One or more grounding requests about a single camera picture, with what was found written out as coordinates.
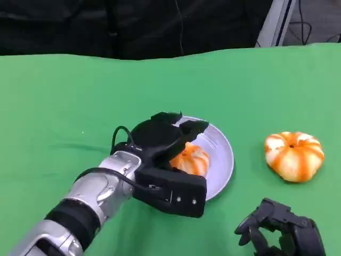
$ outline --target black cable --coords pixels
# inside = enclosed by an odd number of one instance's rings
[[[311,32],[313,30],[313,26],[311,26],[311,24],[309,22],[306,22],[306,21],[293,21],[293,22],[290,22],[289,24],[306,24],[309,26],[309,32],[308,32],[308,35],[307,35],[307,38],[305,40],[303,40],[303,45],[306,45],[308,43],[308,40],[310,38],[310,35],[311,35]],[[290,28],[289,28],[289,31],[299,40],[299,41],[302,41],[301,38],[299,38]]]
[[[303,26],[303,15],[302,15],[302,6],[301,6],[301,0],[298,0],[298,10],[299,10],[299,16],[301,18],[301,42],[302,42],[302,45],[306,45],[306,42],[303,40],[303,29],[304,29],[304,26]]]
[[[130,131],[128,130],[127,127],[121,125],[121,126],[117,127],[115,129],[115,131],[113,132],[111,147],[114,148],[114,146],[115,146],[116,135],[117,135],[119,130],[124,130],[127,133],[128,137],[130,139],[130,145],[133,145],[134,144],[134,140],[133,140],[132,134],[130,133]]]
[[[327,40],[326,40],[326,42],[325,43],[328,43],[328,42],[330,42],[330,40],[332,40],[334,37],[336,37],[336,36],[340,36],[340,38],[339,38],[339,40],[338,40],[338,42],[340,41],[340,39],[341,39],[341,33],[339,33],[339,34],[335,34],[335,35],[333,35],[333,36],[331,36],[331,37],[329,37]]]
[[[296,37],[297,40],[301,41],[301,39],[292,31],[291,28],[288,28],[288,29],[292,33],[292,35]]]

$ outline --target pumpkin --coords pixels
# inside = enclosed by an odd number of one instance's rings
[[[265,140],[267,164],[291,182],[310,180],[324,161],[321,143],[303,132],[281,132]]]
[[[185,149],[170,161],[170,165],[188,174],[205,176],[208,171],[208,154],[197,145],[187,142]]]

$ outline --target floor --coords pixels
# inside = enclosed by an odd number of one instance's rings
[[[298,1],[291,21],[300,21]],[[337,42],[341,33],[341,0],[301,0],[303,20],[312,26],[308,43]],[[309,31],[304,26],[304,38]],[[290,24],[283,45],[301,45],[301,25]]]

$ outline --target black curtain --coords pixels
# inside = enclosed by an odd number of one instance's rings
[[[112,0],[120,59],[254,47],[272,0]],[[0,0],[0,55],[113,56],[104,0]]]

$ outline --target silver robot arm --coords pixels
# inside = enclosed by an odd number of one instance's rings
[[[9,256],[82,256],[94,236],[133,193],[133,187],[110,170],[130,180],[141,166],[134,154],[117,151],[99,167],[79,178],[70,193],[47,217],[34,226]]]

